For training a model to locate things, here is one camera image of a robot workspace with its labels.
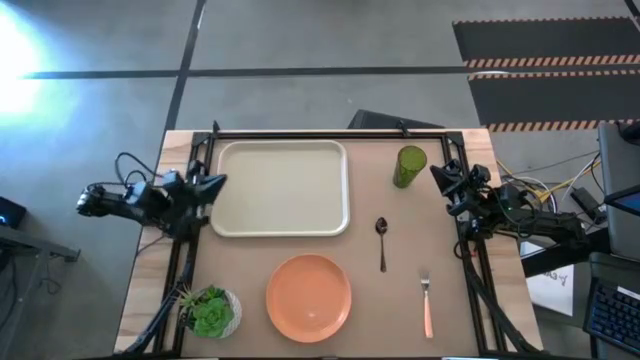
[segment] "computer monitor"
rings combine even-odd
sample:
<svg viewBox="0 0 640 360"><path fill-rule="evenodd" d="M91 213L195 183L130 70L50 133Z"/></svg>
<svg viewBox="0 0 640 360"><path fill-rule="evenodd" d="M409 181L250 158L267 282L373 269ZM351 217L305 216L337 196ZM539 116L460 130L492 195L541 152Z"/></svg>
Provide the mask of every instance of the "computer monitor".
<svg viewBox="0 0 640 360"><path fill-rule="evenodd" d="M604 197L604 203L640 216L640 185Z"/></svg>

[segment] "white paper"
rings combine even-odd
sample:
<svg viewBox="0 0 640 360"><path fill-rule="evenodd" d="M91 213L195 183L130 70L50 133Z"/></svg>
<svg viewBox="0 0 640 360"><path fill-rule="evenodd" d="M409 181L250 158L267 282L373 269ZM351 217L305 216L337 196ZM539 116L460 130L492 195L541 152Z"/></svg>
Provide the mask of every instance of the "white paper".
<svg viewBox="0 0 640 360"><path fill-rule="evenodd" d="M542 249L538 245L523 242L520 255ZM565 266L527 279L531 301L547 309L573 316L573 265Z"/></svg>

